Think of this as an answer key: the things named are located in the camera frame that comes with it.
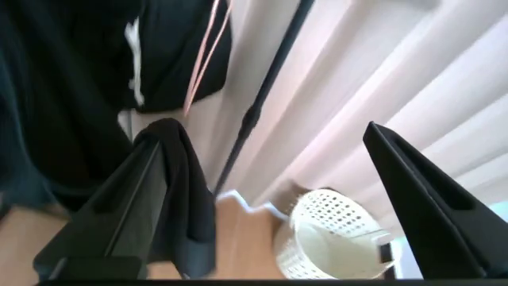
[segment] pink cord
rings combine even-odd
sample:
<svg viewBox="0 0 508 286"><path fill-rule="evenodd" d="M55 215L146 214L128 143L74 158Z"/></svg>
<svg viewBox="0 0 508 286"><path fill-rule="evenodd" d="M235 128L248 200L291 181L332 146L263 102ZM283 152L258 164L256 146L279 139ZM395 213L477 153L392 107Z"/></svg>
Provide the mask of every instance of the pink cord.
<svg viewBox="0 0 508 286"><path fill-rule="evenodd" d="M201 83L201 79L202 79L203 75L205 74L206 67L208 66L208 63L210 62L210 59L211 59L212 55L214 54L214 50L217 47L219 40L221 39L221 36L224 32L226 24L228 23L229 14L231 13L231 7L233 6L233 0L231 0L229 3L229 7L225 13L224 21L222 22L221 29L219 30L219 33L218 33L217 37L215 38L215 42L212 45L212 48L210 49L210 52L208 53L205 63L203 63L202 69L199 72L199 76L198 76L199 65L201 63L203 54L205 53L205 49L206 49L206 42L208 40L208 36L210 35L210 30L212 29L212 26L214 25L214 20L215 20L215 15L217 13L218 3L219 3L219 0L214 0L214 5L212 6L212 11L210 13L210 20L208 21L208 27L206 28L205 36L203 37L203 40L201 42L201 47L199 48L198 58L196 59L196 62L194 63L194 70L192 71L192 76L190 78L189 87L187 89L187 96L186 96L185 102L183 104L183 117L186 117L189 114L189 109L191 108L191 104L192 104L192 101L194 100L194 96L196 95L196 92L198 91L198 87L199 87L199 84Z"/></svg>

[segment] white curtain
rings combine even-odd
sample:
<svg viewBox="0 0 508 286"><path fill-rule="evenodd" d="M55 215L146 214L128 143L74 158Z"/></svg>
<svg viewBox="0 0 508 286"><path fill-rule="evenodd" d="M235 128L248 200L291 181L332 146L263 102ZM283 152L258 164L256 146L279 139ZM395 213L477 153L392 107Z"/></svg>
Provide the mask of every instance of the white curtain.
<svg viewBox="0 0 508 286"><path fill-rule="evenodd" d="M211 187L297 4L234 2L227 83L187 123ZM316 0L225 189L257 205L288 183L332 187L396 229L362 142L374 121L485 203L508 199L507 11L506 0ZM165 116L138 117L134 133Z"/></svg>

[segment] wooden floor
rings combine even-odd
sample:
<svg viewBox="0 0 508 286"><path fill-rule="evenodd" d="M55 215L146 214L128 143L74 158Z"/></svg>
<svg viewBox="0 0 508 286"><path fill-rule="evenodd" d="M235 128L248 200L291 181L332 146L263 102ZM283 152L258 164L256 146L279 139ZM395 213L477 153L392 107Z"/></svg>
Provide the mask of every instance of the wooden floor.
<svg viewBox="0 0 508 286"><path fill-rule="evenodd" d="M217 270L210 279L283 279L271 245L282 221L267 209L247 212L235 197L217 203ZM14 208L0 222L0 285L37 282L35 255L65 225L47 214ZM150 279L179 279L171 263L149 265Z"/></svg>

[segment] white basket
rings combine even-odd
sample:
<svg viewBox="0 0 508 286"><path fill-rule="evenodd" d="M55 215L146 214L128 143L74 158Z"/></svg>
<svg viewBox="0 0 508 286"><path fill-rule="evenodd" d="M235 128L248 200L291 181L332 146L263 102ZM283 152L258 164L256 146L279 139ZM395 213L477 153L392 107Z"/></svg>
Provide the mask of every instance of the white basket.
<svg viewBox="0 0 508 286"><path fill-rule="evenodd" d="M311 191L275 236L277 265L289 279L376 278L394 264L380 263L375 240L386 234L353 200Z"/></svg>

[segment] black pole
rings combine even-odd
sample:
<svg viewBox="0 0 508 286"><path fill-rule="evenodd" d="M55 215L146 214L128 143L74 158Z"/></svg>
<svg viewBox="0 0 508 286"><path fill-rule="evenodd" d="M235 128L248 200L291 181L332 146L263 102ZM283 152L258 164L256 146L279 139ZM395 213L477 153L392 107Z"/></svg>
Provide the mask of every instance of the black pole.
<svg viewBox="0 0 508 286"><path fill-rule="evenodd" d="M222 187L226 179L228 178L231 169L233 168L235 161L240 154L244 143L247 141L248 136L251 134L261 115L261 108L263 107L263 103L268 96L268 93L271 90L271 86L275 82L277 75L279 74L280 68L283 66L284 61L286 60L287 54L291 50L293 46L294 40L296 36L300 32L302 28L303 22L305 21L307 14L312 7L314 0L301 0L298 4L298 8L294 13L293 19L287 27L286 33L284 34L283 41L280 43L279 49L275 54L275 58L273 62L271 62L270 69L268 69L268 73L264 77L263 83L261 84L261 88L257 93L256 99L254 103L248 108L247 113L245 114L240 131L238 132L237 140L231 149L231 153L228 156L228 160L225 163L224 168L222 169L221 176L217 182L217 185L214 190L214 197L217 198L218 194L221 192Z"/></svg>

